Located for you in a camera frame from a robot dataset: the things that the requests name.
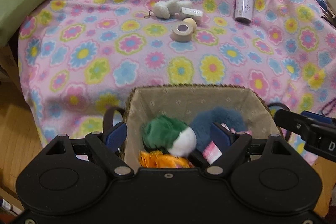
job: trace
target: wooden ball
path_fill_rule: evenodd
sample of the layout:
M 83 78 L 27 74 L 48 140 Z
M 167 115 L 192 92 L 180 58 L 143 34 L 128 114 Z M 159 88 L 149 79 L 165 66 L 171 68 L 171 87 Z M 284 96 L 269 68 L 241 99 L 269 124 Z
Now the wooden ball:
M 192 18 L 188 17 L 188 18 L 185 18 L 183 21 L 192 25 L 193 32 L 196 30 L 197 24 L 196 24 L 195 20 L 193 20 Z

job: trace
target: green plush toy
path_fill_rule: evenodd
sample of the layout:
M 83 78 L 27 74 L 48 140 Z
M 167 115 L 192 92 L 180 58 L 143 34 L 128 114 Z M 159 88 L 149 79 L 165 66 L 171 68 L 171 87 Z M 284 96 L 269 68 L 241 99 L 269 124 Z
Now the green plush toy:
M 145 126 L 142 139 L 147 148 L 165 148 L 177 157 L 187 157 L 196 148 L 194 131 L 185 122 L 165 115 L 156 117 Z

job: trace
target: cardboard box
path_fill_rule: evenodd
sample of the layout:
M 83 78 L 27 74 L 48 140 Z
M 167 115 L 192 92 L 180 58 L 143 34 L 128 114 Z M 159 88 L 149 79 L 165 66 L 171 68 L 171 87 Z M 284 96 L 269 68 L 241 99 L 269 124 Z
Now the cardboard box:
M 5 47 L 0 48 L 0 66 L 22 93 L 17 62 L 18 30 Z

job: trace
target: blue gripper pad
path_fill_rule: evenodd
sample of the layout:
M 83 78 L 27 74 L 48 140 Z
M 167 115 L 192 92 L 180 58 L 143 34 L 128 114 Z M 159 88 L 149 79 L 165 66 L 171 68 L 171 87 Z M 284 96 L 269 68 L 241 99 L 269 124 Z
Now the blue gripper pad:
M 324 122 L 327 124 L 335 124 L 332 118 L 327 117 L 327 116 L 322 116 L 313 112 L 309 112 L 309 111 L 303 111 L 301 112 L 301 115 L 306 116 L 308 118 L 312 118 L 317 120 L 318 122 Z
M 224 153 L 235 141 L 235 135 L 218 122 L 213 122 L 211 124 L 210 137 L 222 153 Z
M 113 152 L 117 152 L 118 148 L 124 143 L 127 137 L 127 126 L 124 122 L 118 122 L 110 134 L 106 137 L 105 145 Z

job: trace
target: white plush toy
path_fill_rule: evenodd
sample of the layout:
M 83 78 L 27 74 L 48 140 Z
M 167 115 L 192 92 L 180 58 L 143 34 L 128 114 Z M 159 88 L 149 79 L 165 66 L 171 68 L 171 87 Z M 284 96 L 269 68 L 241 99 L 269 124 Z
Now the white plush toy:
M 158 18 L 169 19 L 170 16 L 180 12 L 181 7 L 192 8 L 190 0 L 159 1 L 153 5 L 152 11 Z

